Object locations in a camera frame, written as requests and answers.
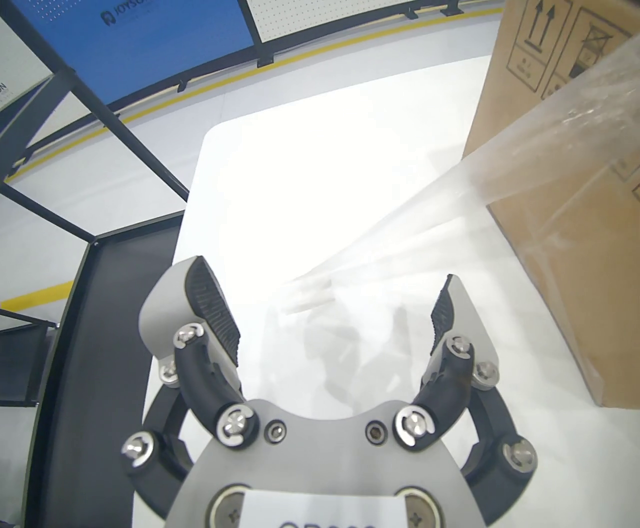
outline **metal shelf frame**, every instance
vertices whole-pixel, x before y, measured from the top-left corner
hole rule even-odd
[[[116,134],[116,136],[134,152],[134,154],[136,154],[147,166],[149,166],[149,168],[151,168],[163,181],[165,181],[165,183],[169,185],[174,192],[178,193],[181,198],[186,199],[186,196],[188,195],[187,189],[182,186],[182,184],[153,156],[153,154],[144,147],[144,145],[142,145],[142,143],[135,138],[135,136],[133,136],[133,134],[131,134],[131,132],[127,131],[126,127],[118,121],[118,118],[115,115],[113,115],[114,113],[118,113],[135,102],[151,97],[156,93],[169,88],[176,88],[178,92],[183,92],[188,89],[188,83],[190,80],[220,72],[227,68],[247,64],[252,61],[256,61],[256,66],[261,68],[272,64],[275,60],[275,55],[280,52],[284,52],[319,38],[333,35],[340,31],[355,28],[363,24],[368,24],[376,20],[385,19],[394,15],[404,15],[408,19],[413,20],[418,18],[418,15],[415,13],[416,11],[423,8],[437,6],[442,7],[440,12],[447,17],[463,13],[458,6],[460,0],[410,0],[398,2],[393,6],[359,13],[358,15],[353,15],[340,20],[333,20],[326,24],[321,24],[319,26],[304,29],[303,31],[297,31],[290,35],[285,35],[274,40],[263,42],[258,34],[247,0],[237,0],[237,2],[252,38],[253,45],[251,47],[211,60],[195,68],[190,68],[189,70],[176,73],[171,77],[162,79],[146,88],[143,88],[142,90],[138,90],[109,104],[101,102],[84,83],[81,85],[75,84],[73,86],[74,89],[71,91],[91,111],[91,114],[62,127],[60,130],[48,135],[40,141],[36,141],[31,145],[28,145],[27,143],[19,151],[14,151],[20,152],[20,154],[15,156],[15,159],[12,161],[12,165],[9,168],[9,172],[5,173],[4,170],[0,172],[0,181],[3,181],[7,176],[12,176],[21,166],[24,166],[37,150],[50,145],[54,141],[58,141],[82,127],[100,120],[109,130],[114,132],[114,134]],[[75,72],[65,64],[62,58],[57,55],[55,50],[42,38],[28,20],[26,20],[20,10],[13,5],[11,0],[0,0],[0,16],[14,31],[14,33],[35,53],[35,55],[45,63],[49,69],[51,69],[52,72],[56,73],[59,70],[67,69],[73,74],[74,78],[72,80],[74,82],[80,81],[80,79],[75,75]],[[17,114],[20,111],[19,109],[23,108],[25,100],[31,102],[33,100],[32,93],[39,93],[40,88],[41,87],[33,88],[29,94],[19,97],[9,106],[0,111],[0,126],[3,122],[8,120],[9,116]]]

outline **white tabletop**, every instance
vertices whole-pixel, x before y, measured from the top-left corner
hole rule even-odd
[[[283,286],[347,246],[460,159],[487,58],[441,65],[217,125],[204,139],[174,262],[204,255],[240,328],[247,399],[316,419],[413,399],[448,273],[500,357],[499,388],[539,469],[497,525],[631,526],[640,519],[640,413],[597,408],[544,302],[484,209],[405,253],[334,277],[312,310]],[[154,362],[146,406],[160,386]],[[192,457],[209,435],[189,416]],[[468,416],[445,443],[462,464]],[[149,526],[140,501],[134,525]]]

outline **plastic wrap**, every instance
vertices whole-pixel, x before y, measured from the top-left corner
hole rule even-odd
[[[302,345],[308,359],[325,363],[327,391],[353,413],[364,410],[363,402],[370,407],[389,396],[411,397],[417,380],[410,379],[409,372],[421,369],[428,360],[433,332],[426,321],[446,272],[460,273],[463,281],[482,275],[484,293],[474,298],[471,292],[474,300],[481,300],[481,314],[492,309],[492,287],[496,287],[496,296],[513,294],[504,293],[513,287],[505,282],[505,275],[519,272],[506,264],[509,248],[496,235],[486,206],[518,195],[549,192],[554,198],[544,214],[534,214],[523,205],[518,221],[524,223],[528,241],[513,246],[530,274],[532,266],[537,266],[533,274],[539,275],[536,286],[576,352],[578,338],[572,322],[563,315],[562,292],[554,286],[553,269],[545,265],[547,249],[549,245],[588,247],[598,243],[597,237],[611,235],[608,229],[598,231],[598,225],[592,226],[593,237],[567,231],[563,221],[599,182],[609,182],[611,168],[639,145],[640,38],[635,37],[464,158],[353,244],[287,284],[274,300],[264,347],[278,351]],[[568,195],[551,187],[561,180],[570,183],[564,188],[570,189]],[[615,192],[630,193],[622,181],[619,184]],[[640,218],[631,229],[633,245],[633,230],[640,230]],[[529,292],[522,299],[525,304],[535,303]],[[516,332],[522,324],[518,317],[527,306],[514,308],[513,314],[502,312],[504,326],[490,328],[492,337],[498,332]],[[542,348],[545,338],[539,337],[537,346]],[[375,342],[373,348],[384,348],[387,353],[372,352],[372,361],[367,362],[363,342]],[[591,369],[596,379],[598,369],[583,360],[579,356],[583,371]],[[282,369],[284,358],[277,363],[275,368]],[[380,378],[377,387],[371,386],[367,370],[376,372],[373,378]],[[397,386],[405,388],[394,390]],[[343,414],[331,406],[323,409],[321,414],[327,417]]]

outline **pegboard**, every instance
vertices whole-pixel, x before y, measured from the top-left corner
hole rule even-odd
[[[374,9],[399,0],[248,0],[263,42]]]
[[[29,0],[29,7],[47,22],[60,18],[71,8],[77,6],[81,0]]]

